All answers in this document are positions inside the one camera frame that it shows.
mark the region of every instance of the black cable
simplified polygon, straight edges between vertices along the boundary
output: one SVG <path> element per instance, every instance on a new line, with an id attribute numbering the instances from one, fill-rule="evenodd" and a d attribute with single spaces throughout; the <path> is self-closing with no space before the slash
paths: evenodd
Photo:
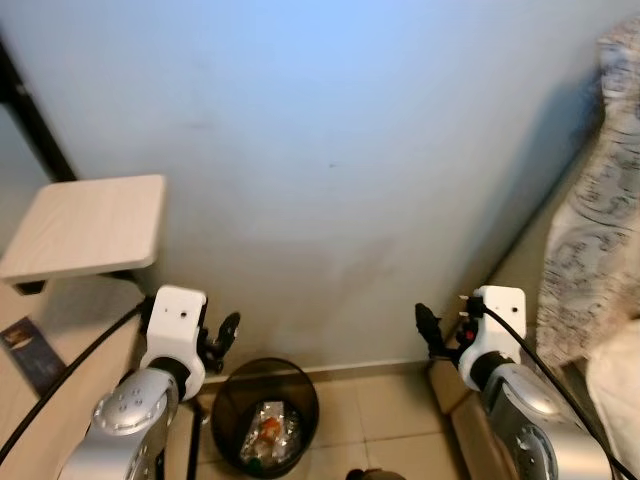
<path id="1" fill-rule="evenodd" d="M 600 444 L 600 447 L 602 447 L 602 450 L 607 456 L 609 463 L 611 463 L 611 465 L 613 465 L 613 467 L 616 470 L 618 470 L 622 475 L 624 475 L 627 478 L 627 480 L 638 480 L 638 478 L 635 475 L 633 475 L 629 471 L 629 469 L 625 467 L 620 462 L 620 460 L 618 460 L 613 455 L 613 453 L 611 452 L 611 450 L 609 450 L 609 447 L 606 445 L 606 443 L 600 439 L 599 433 L 593 427 L 593 424 L 589 420 L 589 417 L 583 410 L 582 406 L 573 397 L 573 395 L 571 395 L 569 390 L 567 390 L 565 386 L 562 383 L 560 383 L 560 380 L 556 378 L 556 376 L 553 374 L 551 369 L 547 367 L 547 365 L 542 361 L 542 359 L 538 356 L 538 354 L 534 352 L 529 347 L 529 345 L 526 344 L 526 342 L 520 335 L 518 335 L 518 332 L 516 332 L 513 328 L 511 328 L 511 325 L 509 325 L 500 315 L 498 315 L 496 312 L 488 308 L 486 305 L 483 305 L 483 310 L 487 315 L 489 315 L 496 322 L 498 322 L 502 326 L 502 328 L 504 328 L 509 333 L 509 335 L 511 335 L 516 340 L 516 342 L 518 342 L 518 344 L 522 347 L 522 349 L 526 352 L 526 354 L 529 355 L 529 357 L 531 357 L 531 360 L 533 360 L 534 363 L 540 368 L 540 370 L 542 370 L 542 373 L 546 375 L 546 377 L 553 384 L 553 386 L 558 390 L 558 392 L 560 392 L 560 395 L 564 397 L 564 399 L 571 406 L 573 411 L 576 412 L 576 415 L 578 416 L 582 424 L 585 426 L 587 431 L 591 434 L 593 438 L 596 439 L 596 442 Z"/>
<path id="2" fill-rule="evenodd" d="M 78 367 L 84 362 L 89 355 L 91 355 L 100 345 L 104 343 L 104 341 L 113 335 L 120 327 L 126 324 L 129 320 L 134 318 L 138 313 L 142 313 L 145 311 L 145 307 L 148 307 L 149 298 L 145 298 L 142 302 L 136 305 L 134 308 L 129 310 L 124 314 L 122 318 L 120 318 L 117 322 L 111 325 L 107 330 L 104 331 L 102 335 L 100 335 L 91 345 L 89 345 L 78 357 L 62 372 L 60 377 L 56 379 L 55 382 L 49 387 L 47 392 L 38 400 L 38 402 L 33 406 L 29 413 L 24 417 L 24 419 L 20 422 L 20 424 L 13 431 L 7 442 L 0 449 L 0 465 L 6 460 L 9 452 L 18 443 L 20 437 L 24 434 L 24 432 L 29 428 L 29 425 L 36 418 L 38 413 L 42 411 L 44 406 L 47 404 L 51 397 L 55 395 L 55 393 L 60 389 L 62 385 L 69 379 L 69 377 L 75 372 Z"/>

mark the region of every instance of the plastic wrapper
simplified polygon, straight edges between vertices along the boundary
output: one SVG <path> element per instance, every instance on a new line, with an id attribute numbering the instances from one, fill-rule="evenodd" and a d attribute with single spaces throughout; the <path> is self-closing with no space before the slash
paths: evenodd
<path id="1" fill-rule="evenodd" d="M 300 449 L 300 414 L 285 402 L 256 407 L 240 449 L 240 460 L 256 470 L 285 463 Z"/>

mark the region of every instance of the wall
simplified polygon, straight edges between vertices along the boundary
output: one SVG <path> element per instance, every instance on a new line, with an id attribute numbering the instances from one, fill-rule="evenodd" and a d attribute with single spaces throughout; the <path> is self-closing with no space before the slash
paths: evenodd
<path id="1" fill-rule="evenodd" d="M 13 117 L 0 107 L 0 256 L 31 200 L 49 179 L 31 152 Z"/>
<path id="2" fill-rule="evenodd" d="M 159 278 L 238 309 L 232 363 L 418 359 L 572 157 L 623 0 L 6 1 L 85 178 L 169 179 Z"/>

